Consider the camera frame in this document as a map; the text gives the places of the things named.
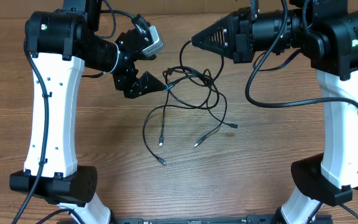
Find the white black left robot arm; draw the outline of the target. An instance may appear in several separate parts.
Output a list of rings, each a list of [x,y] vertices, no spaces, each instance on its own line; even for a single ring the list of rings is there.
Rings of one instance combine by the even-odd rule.
[[[115,88],[134,99],[165,85],[138,60],[153,60],[163,49],[157,28],[141,15],[116,40],[99,36],[101,1],[65,1],[53,12],[34,12],[25,23],[24,53],[34,76],[29,151],[22,170],[12,173],[11,190],[57,205],[77,223],[113,223],[98,195],[97,170],[81,166],[75,151],[78,90],[85,68],[111,74]]]

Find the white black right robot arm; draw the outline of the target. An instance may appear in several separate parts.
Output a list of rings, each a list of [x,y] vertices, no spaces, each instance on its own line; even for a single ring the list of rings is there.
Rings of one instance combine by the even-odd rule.
[[[261,72],[270,54],[292,48],[316,70],[320,98],[282,103],[246,99],[261,108],[289,108],[321,103],[324,112],[324,151],[294,162],[295,188],[270,223],[331,223],[319,217],[324,205],[345,207],[358,190],[358,11],[347,1],[288,1],[282,9],[262,13],[257,1],[234,11],[195,34],[200,49],[252,63]]]

